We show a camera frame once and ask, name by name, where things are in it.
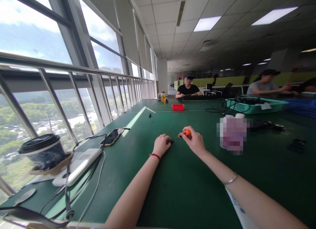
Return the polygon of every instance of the man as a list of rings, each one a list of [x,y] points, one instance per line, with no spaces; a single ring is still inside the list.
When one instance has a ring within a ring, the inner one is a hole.
[[[184,78],[184,84],[178,87],[177,94],[175,95],[177,99],[186,95],[192,95],[192,96],[203,95],[196,85],[191,84],[193,79],[194,79],[194,76],[192,74],[190,73],[186,74]]]
[[[293,91],[295,95],[299,95],[301,92],[316,92],[316,77],[307,80]]]
[[[272,79],[278,75],[274,69],[267,69],[263,71],[255,81],[250,84],[247,95],[269,95],[273,93],[282,93],[282,94],[294,94],[297,95],[296,92],[290,92],[288,90],[291,89],[289,84],[284,85],[283,87],[279,88],[277,85],[272,83]]]

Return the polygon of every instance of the red box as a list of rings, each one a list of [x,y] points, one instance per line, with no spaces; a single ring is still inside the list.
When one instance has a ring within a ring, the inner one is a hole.
[[[172,110],[173,111],[184,111],[184,105],[172,105]]]

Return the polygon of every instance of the hand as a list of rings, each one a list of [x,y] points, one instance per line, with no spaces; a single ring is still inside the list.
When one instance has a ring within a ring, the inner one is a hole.
[[[185,142],[189,145],[191,150],[196,155],[206,151],[202,135],[199,134],[198,132],[195,132],[194,129],[191,126],[184,127],[183,131],[186,130],[186,129],[190,130],[191,134],[186,136],[184,133],[180,133],[180,135],[185,140]]]
[[[165,154],[165,152],[171,146],[171,143],[166,144],[168,140],[171,140],[171,138],[165,134],[162,134],[158,138],[156,138],[154,150],[152,151],[152,153],[162,157],[162,155]]]
[[[288,91],[291,89],[291,86],[289,86],[288,84],[285,84],[284,86],[282,86],[279,90],[280,91]]]
[[[300,94],[298,93],[298,92],[296,92],[296,91],[291,91],[292,92],[292,94],[293,95],[295,95],[295,96],[299,96]]]

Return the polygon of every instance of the green table surface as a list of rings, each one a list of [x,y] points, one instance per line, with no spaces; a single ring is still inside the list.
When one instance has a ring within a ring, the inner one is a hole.
[[[286,131],[264,129],[250,132],[244,155],[234,156],[219,144],[216,123],[222,115],[204,111],[211,106],[212,101],[169,99],[169,103],[162,103],[157,100],[142,100],[97,133],[100,135],[109,133],[114,128],[131,127],[113,146],[105,149],[106,159],[100,185],[82,222],[104,223],[152,152],[156,137],[165,133],[175,138],[184,126],[190,125],[203,135],[207,150],[215,157],[276,200],[307,226],[315,226],[316,120],[286,111],[246,115],[246,118],[284,125]],[[184,112],[172,111],[171,105],[177,103],[185,105]],[[307,141],[303,155],[287,149],[294,138]],[[77,151],[98,148],[101,140],[102,137],[90,139]],[[99,163],[93,177],[73,202],[73,221],[79,220],[90,200],[100,167]],[[84,177],[71,187],[72,195],[83,179]],[[51,181],[24,187],[2,207],[12,206],[18,196],[33,187],[37,189],[36,194],[21,205],[39,212],[56,191]],[[64,206],[65,198],[60,194],[47,205],[43,213],[53,216]],[[176,139],[162,157],[153,176],[138,226],[241,228],[224,186],[183,139]]]

